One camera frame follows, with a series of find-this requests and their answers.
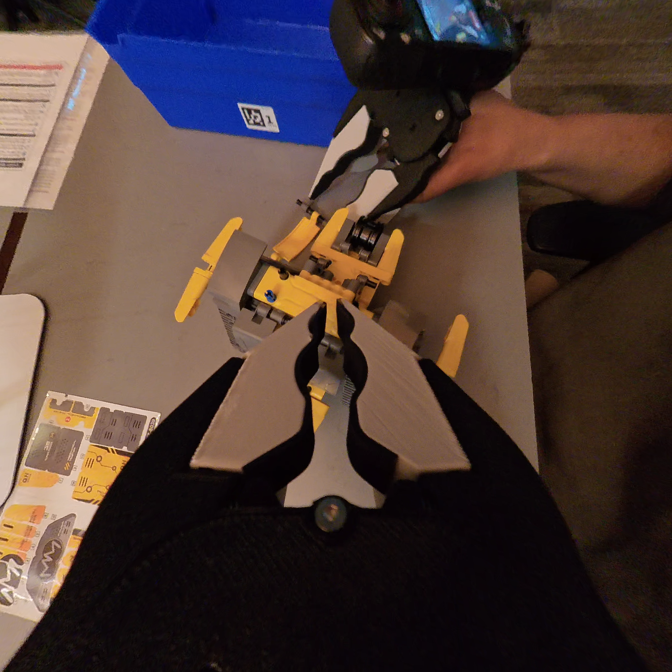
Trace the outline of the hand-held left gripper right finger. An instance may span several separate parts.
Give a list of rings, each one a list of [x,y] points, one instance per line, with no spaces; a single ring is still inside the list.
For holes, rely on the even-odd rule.
[[[351,303],[335,310],[354,387],[346,442],[356,473],[387,495],[396,481],[469,470],[416,355]]]

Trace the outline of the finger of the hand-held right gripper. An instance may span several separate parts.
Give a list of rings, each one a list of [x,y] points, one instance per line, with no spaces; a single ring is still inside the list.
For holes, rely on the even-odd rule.
[[[429,153],[391,169],[373,171],[359,195],[359,217],[375,220],[414,200],[424,191],[439,163],[440,157]]]
[[[336,131],[309,193],[315,208],[359,208],[359,195],[371,173],[389,169],[389,125],[368,107]]]

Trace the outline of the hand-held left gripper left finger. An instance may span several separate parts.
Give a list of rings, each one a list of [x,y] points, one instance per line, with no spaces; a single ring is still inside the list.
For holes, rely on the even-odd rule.
[[[317,302],[245,358],[190,466],[260,479],[281,491],[313,457],[308,383],[319,366],[326,304]]]

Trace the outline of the yellow tracked brick vehicle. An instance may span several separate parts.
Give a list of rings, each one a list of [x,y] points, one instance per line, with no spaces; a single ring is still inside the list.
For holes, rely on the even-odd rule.
[[[415,355],[423,329],[415,315],[390,301],[377,313],[370,303],[380,286],[389,286],[405,243],[400,229],[354,222],[341,208],[324,222],[307,209],[296,227],[268,250],[264,241],[231,219],[202,256],[175,309],[175,320],[193,315],[211,293],[231,345],[248,355],[265,338],[317,302],[327,307],[322,345],[341,356],[337,301],[358,308]]]

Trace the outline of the person's right forearm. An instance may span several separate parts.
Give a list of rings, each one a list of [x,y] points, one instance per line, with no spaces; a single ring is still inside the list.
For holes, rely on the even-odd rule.
[[[536,175],[601,204],[647,205],[671,179],[671,115],[555,117]]]

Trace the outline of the person's right hand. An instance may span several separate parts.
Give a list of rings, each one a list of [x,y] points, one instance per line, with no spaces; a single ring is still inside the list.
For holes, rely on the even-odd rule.
[[[545,165],[557,124],[549,116],[520,107],[496,91],[476,94],[458,140],[441,158],[414,204],[428,202],[468,183]]]

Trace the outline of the blue plastic bin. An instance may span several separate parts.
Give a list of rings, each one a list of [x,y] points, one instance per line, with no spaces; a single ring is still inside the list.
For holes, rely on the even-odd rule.
[[[86,31],[176,128],[327,146],[356,90],[331,1],[99,1]]]

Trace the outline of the yellow grey sticker sheet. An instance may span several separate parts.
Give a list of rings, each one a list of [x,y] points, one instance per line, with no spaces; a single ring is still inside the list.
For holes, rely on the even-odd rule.
[[[38,622],[97,507],[161,414],[50,391],[1,509],[1,613]]]

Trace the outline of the white book stand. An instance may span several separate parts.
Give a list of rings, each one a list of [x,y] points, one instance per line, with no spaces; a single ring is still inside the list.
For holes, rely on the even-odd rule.
[[[1,504],[13,489],[44,321],[39,298],[1,295]]]

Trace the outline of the printed paper sheet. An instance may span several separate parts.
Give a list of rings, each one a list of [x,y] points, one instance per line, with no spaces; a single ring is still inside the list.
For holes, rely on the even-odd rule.
[[[83,32],[1,33],[1,206],[55,207],[108,60]]]

